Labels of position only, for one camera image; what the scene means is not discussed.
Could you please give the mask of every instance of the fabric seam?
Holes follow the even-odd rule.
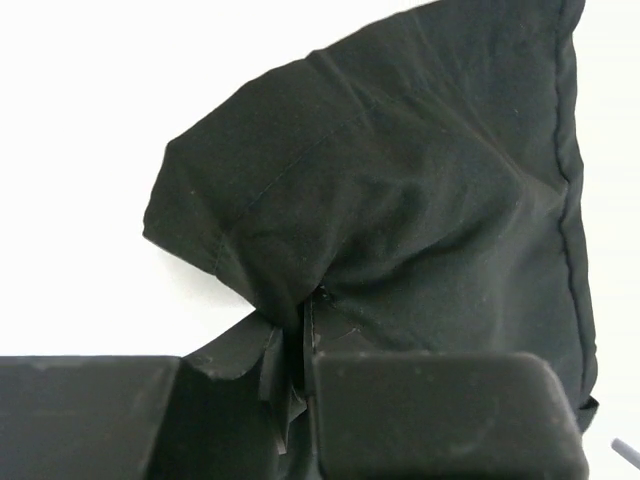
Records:
[[[556,155],[556,163],[558,166],[558,171],[560,172],[560,175],[562,176],[562,178],[564,179],[565,182],[567,182],[567,193],[566,193],[566,198],[564,201],[564,207],[562,210],[562,214],[560,215],[560,219],[558,220],[558,231],[560,233],[560,236],[562,237],[562,244],[563,244],[563,251],[564,251],[564,258],[565,258],[565,263],[567,265],[568,268],[568,287],[569,287],[569,292],[571,294],[571,299],[573,301],[573,308],[575,310],[575,314],[576,314],[576,323],[577,323],[577,329],[578,329],[578,338],[580,340],[580,350],[581,350],[581,356],[582,356],[582,376],[581,376],[581,381],[580,381],[580,396],[582,396],[582,393],[584,391],[584,385],[585,385],[585,379],[586,379],[586,357],[585,357],[585,348],[584,348],[584,332],[582,329],[582,316],[580,314],[580,309],[578,308],[578,299],[577,299],[577,295],[576,295],[576,291],[575,291],[575,285],[574,285],[574,278],[575,278],[575,269],[574,269],[574,265],[573,262],[571,260],[570,254],[569,254],[569,242],[567,240],[567,233],[565,231],[565,229],[563,228],[563,224],[564,221],[567,218],[567,213],[568,213],[568,207],[569,207],[569,191],[571,189],[571,185],[573,182],[571,182],[571,180],[569,179],[567,173],[565,172],[564,168],[562,167],[562,161],[560,159],[560,125],[561,125],[561,101],[560,101],[560,25],[562,23],[562,18],[563,18],[563,14],[565,11],[565,0],[561,0],[560,1],[560,11],[558,13],[558,24],[556,26],[556,46],[555,46],[555,90],[556,90],[556,129],[553,135],[553,141],[554,141],[554,149],[555,149],[555,155]]]
[[[529,41],[527,42],[527,46],[537,40],[539,37],[543,36],[545,32],[539,32],[536,35],[533,35]],[[556,27],[556,38],[557,38],[557,34],[558,34],[558,27]],[[374,111],[376,108],[383,106],[383,105],[390,105],[392,103],[395,102],[399,102],[401,100],[405,100],[405,99],[410,99],[413,97],[413,95],[415,95],[418,92],[422,92],[422,91],[427,91],[430,89],[429,85],[414,85],[413,88],[405,91],[404,93],[398,95],[397,97],[387,97],[384,99],[375,99],[373,100],[373,103],[365,110],[357,113],[356,115],[354,115],[353,117],[350,117],[344,121],[342,121],[341,123],[339,123],[337,126],[335,126],[331,131],[329,131],[327,134],[325,134],[324,136],[322,136],[319,140],[317,140],[316,142],[314,142],[313,144],[311,144],[310,146],[308,146],[299,156],[298,158],[296,158],[294,161],[292,161],[291,163],[289,163],[271,182],[269,182],[269,184],[256,196],[256,198],[254,198],[246,207],[243,208],[242,212],[240,213],[240,215],[238,215],[238,217],[231,223],[231,225],[228,227],[228,229],[226,229],[226,231],[222,231],[220,234],[220,238],[219,238],[219,242],[218,242],[218,246],[216,248],[217,252],[215,255],[215,263],[213,266],[213,274],[216,275],[217,271],[218,271],[218,265],[220,263],[220,258],[222,256],[222,251],[223,248],[225,246],[225,240],[231,236],[231,234],[233,233],[233,231],[235,230],[235,228],[238,226],[238,224],[240,224],[240,222],[242,221],[242,219],[246,216],[247,213],[249,213],[249,211],[251,210],[251,207],[253,207],[256,203],[258,203],[260,201],[260,199],[264,196],[265,193],[267,193],[271,187],[273,187],[276,183],[278,183],[278,181],[284,177],[293,167],[295,167],[296,165],[298,165],[300,162],[302,162],[305,158],[307,158],[307,156],[313,151],[314,148],[316,148],[318,145],[320,145],[323,141],[331,138],[333,135],[337,134],[338,132],[340,132],[344,127],[346,127],[347,125],[357,121],[359,118],[365,116],[366,114]]]

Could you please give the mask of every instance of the black fabric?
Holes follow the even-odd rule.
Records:
[[[312,448],[309,413],[307,410],[291,422],[289,449],[279,458],[278,480],[322,480]]]
[[[283,326],[298,385],[312,300],[317,350],[534,353],[585,430],[583,3],[442,0],[248,82],[169,142],[144,236]]]

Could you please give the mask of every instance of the white background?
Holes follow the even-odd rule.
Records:
[[[421,3],[0,1],[0,354],[184,355],[250,313],[141,237],[166,142]],[[640,478],[609,447],[640,448],[640,2],[588,0],[575,44],[602,403],[585,450],[591,478]]]

